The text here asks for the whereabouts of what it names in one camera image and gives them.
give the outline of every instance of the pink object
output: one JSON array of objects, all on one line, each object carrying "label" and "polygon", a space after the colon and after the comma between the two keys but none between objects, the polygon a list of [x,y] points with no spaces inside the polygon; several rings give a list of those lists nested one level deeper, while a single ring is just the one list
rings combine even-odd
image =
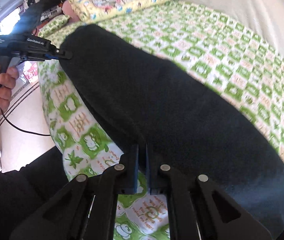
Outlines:
[{"label": "pink object", "polygon": [[62,5],[62,11],[65,15],[70,16],[69,23],[78,22],[80,18],[75,14],[72,10],[71,5],[69,4],[69,0],[66,0]]}]

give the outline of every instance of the bed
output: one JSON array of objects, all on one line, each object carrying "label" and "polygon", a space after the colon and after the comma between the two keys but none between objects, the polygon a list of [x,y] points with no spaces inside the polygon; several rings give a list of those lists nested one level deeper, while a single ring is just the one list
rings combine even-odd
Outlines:
[{"label": "bed", "polygon": [[[83,22],[46,38],[59,47]],[[284,57],[261,35],[205,5],[171,0],[97,23],[126,42],[169,59],[233,105],[276,149],[284,162]],[[71,180],[95,176],[118,163],[121,150],[104,132],[57,60],[38,66],[43,111],[50,134],[63,153]],[[168,239],[164,196],[120,195],[114,239]]]}]

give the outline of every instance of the white floor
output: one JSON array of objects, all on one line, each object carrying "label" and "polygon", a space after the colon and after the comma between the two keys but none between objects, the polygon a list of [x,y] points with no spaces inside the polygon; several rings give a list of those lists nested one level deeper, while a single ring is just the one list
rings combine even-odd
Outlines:
[{"label": "white floor", "polygon": [[[33,84],[17,80],[6,116],[17,127],[48,134],[44,119],[42,100],[38,82]],[[2,172],[19,170],[54,146],[51,137],[27,134],[16,130],[0,116],[0,151],[2,152]]]}]

